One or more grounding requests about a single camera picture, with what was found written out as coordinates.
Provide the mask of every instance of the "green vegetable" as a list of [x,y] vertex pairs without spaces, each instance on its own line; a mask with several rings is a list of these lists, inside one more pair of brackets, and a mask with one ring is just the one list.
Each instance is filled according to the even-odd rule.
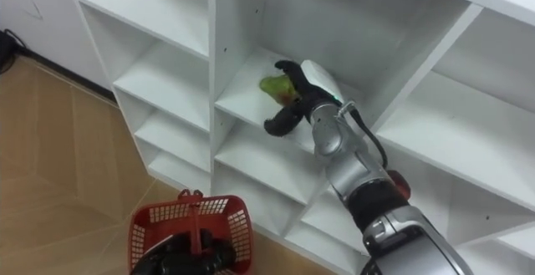
[[262,79],[260,89],[282,106],[290,105],[299,98],[292,81],[286,74]]

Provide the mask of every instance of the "red basket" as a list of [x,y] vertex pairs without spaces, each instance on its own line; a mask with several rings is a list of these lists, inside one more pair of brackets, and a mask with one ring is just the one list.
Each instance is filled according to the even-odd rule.
[[132,217],[128,238],[129,269],[144,253],[168,236],[190,232],[191,251],[201,252],[200,229],[232,241],[237,259],[231,271],[249,274],[252,265],[252,226],[247,208],[237,196],[203,197],[200,191],[182,191],[176,201],[141,207]]

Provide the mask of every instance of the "white shelving unit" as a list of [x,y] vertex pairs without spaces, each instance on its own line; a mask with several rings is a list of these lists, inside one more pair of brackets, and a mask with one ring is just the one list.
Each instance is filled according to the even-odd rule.
[[477,275],[535,272],[535,0],[79,0],[152,176],[236,195],[262,234],[339,274],[366,251],[303,121],[258,87],[279,59],[333,74],[411,203]]
[[208,60],[208,0],[80,0]]
[[205,132],[181,124],[180,121],[156,111],[134,136],[210,172],[210,141]]

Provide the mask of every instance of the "black cable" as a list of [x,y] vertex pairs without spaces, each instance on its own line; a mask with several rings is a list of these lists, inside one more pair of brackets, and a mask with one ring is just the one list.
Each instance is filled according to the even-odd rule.
[[11,29],[6,28],[3,30],[3,32],[5,32],[6,34],[10,34],[11,37],[15,38],[20,43],[20,45],[22,45],[24,48],[28,48],[26,46],[26,43],[23,40],[21,40],[21,38],[19,38]]
[[29,56],[28,46],[26,46],[26,43],[21,38],[19,38],[16,33],[14,33],[11,29],[8,29],[8,28],[4,29],[3,32],[6,35],[10,35],[13,39],[15,39],[15,41],[18,44],[18,50],[16,50],[9,57],[9,62],[7,62],[5,64],[5,67],[0,69],[0,74],[5,74],[15,64],[15,62],[17,60],[16,53],[20,53],[22,55]]
[[31,52],[28,50],[28,46],[26,46],[26,43],[11,29],[6,28],[3,30],[3,32],[5,32],[5,34],[11,35],[11,37],[13,37],[18,42],[18,53],[27,57],[31,55]]
[[10,59],[9,59],[9,63],[6,64],[7,66],[4,67],[4,68],[2,69],[2,71],[0,71],[0,74],[4,74],[4,73],[6,73],[9,69],[11,69],[11,67],[13,67],[13,65],[15,64],[15,61],[16,61],[16,60],[17,60],[17,59],[15,58],[15,55],[12,55],[12,56],[10,57]]
[[362,120],[359,111],[356,108],[351,109],[349,114],[351,115],[351,117],[353,117],[357,125],[359,125],[360,129],[371,139],[375,147],[377,147],[377,150],[381,154],[381,159],[383,160],[383,168],[386,169],[386,167],[388,166],[388,157],[386,155],[385,148],[383,148],[383,145],[379,142],[377,137],[375,137],[375,135],[368,129],[368,127]]

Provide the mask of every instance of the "baseboard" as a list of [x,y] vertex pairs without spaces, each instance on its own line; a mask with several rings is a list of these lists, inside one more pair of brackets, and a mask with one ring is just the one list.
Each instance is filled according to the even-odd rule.
[[75,72],[72,72],[49,59],[46,59],[44,56],[38,53],[35,53],[32,50],[24,49],[24,55],[45,65],[46,67],[52,69],[58,74],[63,75],[65,78],[70,79],[74,81],[75,83],[84,86],[85,88],[95,92],[98,95],[104,96],[106,99],[109,99],[114,103],[117,103],[117,99],[115,98],[113,92],[111,92],[110,90],[107,90],[106,88],[98,84],[91,82],[90,80],[84,78],[83,76],[76,74]]

